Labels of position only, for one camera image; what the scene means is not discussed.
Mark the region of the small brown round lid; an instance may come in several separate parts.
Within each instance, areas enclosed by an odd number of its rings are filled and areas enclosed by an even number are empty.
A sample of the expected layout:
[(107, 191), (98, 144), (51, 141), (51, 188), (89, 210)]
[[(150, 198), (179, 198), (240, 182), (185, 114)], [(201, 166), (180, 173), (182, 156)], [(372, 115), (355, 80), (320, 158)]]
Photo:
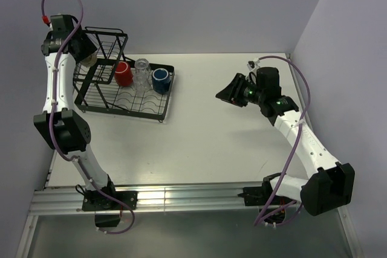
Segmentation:
[(80, 61), (80, 64), (86, 68), (90, 68), (94, 66), (96, 62), (97, 62), (97, 54), (92, 53), (91, 55), (89, 55), (88, 57)]

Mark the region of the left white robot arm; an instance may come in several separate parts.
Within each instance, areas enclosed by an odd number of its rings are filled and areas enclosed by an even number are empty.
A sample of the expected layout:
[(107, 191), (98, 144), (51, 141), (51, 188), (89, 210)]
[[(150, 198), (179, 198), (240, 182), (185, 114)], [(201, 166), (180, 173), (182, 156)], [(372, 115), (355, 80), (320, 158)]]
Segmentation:
[(75, 111), (73, 75), (76, 65), (97, 62), (97, 47), (71, 15), (44, 17), (49, 26), (41, 50), (47, 67), (47, 95), (41, 114), (33, 117), (35, 128), (47, 144), (73, 163), (85, 182), (86, 199), (96, 198), (104, 209), (115, 207), (118, 194), (109, 175), (97, 162), (91, 146), (91, 129)]

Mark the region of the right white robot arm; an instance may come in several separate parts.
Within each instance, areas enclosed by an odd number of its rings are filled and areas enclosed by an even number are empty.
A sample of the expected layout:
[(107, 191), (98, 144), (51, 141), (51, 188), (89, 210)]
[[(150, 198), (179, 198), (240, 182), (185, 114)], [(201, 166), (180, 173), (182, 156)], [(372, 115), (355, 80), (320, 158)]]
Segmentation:
[(293, 146), (306, 173), (306, 179), (276, 173), (264, 178), (262, 199), (273, 204), (281, 197), (302, 203), (312, 216), (342, 207), (351, 202), (355, 178), (354, 168), (342, 164), (319, 141), (293, 99), (282, 94), (279, 71), (263, 67), (248, 76), (237, 73), (215, 96), (226, 103), (245, 107), (259, 106), (261, 114)]

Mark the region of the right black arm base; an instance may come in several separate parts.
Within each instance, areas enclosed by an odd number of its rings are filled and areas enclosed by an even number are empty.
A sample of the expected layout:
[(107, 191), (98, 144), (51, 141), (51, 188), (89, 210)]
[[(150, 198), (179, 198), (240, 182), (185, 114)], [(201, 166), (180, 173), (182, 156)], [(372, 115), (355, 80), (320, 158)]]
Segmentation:
[[(242, 193), (238, 194), (238, 197), (244, 199), (244, 205), (246, 207), (264, 206), (268, 201), (271, 193), (271, 190), (263, 186), (244, 187), (242, 189)], [(291, 201), (292, 199), (290, 198), (275, 196), (271, 201), (270, 205), (285, 205)]]

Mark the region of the red mug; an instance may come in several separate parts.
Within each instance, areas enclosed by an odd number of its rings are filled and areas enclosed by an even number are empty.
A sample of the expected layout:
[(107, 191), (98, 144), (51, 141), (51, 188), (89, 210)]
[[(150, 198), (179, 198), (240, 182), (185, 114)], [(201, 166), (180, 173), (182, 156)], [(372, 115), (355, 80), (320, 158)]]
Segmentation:
[(114, 78), (119, 86), (131, 86), (133, 74), (130, 65), (127, 62), (120, 61), (115, 69)]

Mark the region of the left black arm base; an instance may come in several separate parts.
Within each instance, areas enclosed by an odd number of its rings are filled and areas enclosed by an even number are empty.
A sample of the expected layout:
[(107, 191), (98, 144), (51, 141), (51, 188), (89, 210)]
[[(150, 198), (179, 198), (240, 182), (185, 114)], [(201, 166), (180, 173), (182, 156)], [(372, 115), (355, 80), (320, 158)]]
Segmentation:
[[(94, 223), (98, 228), (115, 228), (119, 225), (123, 210), (126, 207), (116, 201), (101, 195), (98, 191), (86, 190), (81, 185), (75, 186), (76, 192), (83, 196), (82, 211), (95, 212)], [(114, 199), (123, 202), (135, 210), (137, 206), (136, 191), (116, 191), (113, 185), (103, 188), (102, 191)]]

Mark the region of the clear plastic cup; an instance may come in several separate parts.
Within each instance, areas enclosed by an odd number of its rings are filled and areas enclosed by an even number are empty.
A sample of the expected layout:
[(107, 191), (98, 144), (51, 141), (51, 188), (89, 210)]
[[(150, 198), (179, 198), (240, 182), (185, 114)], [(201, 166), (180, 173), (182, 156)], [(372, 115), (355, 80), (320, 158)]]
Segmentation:
[(150, 90), (151, 85), (149, 78), (151, 76), (151, 67), (146, 59), (137, 59), (135, 61), (135, 74), (133, 76), (133, 81), (135, 89), (138, 92), (147, 92)]

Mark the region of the dark blue mug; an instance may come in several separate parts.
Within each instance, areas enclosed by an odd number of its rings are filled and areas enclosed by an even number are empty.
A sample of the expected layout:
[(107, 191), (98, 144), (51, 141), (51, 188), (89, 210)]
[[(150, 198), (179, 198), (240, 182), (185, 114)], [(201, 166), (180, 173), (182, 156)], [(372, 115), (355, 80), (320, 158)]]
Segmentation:
[(168, 70), (164, 68), (157, 68), (152, 72), (152, 87), (153, 90), (159, 94), (168, 92), (171, 82), (171, 76)]

